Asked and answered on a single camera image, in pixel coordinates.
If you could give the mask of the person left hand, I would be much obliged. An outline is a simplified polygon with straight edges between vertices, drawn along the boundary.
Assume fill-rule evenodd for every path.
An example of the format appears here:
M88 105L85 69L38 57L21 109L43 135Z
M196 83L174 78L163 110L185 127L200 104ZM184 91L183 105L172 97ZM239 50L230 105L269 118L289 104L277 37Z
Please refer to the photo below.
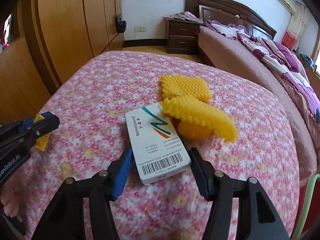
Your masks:
M4 214L8 217L16 217L19 212L17 181L11 177L1 189L1 204Z

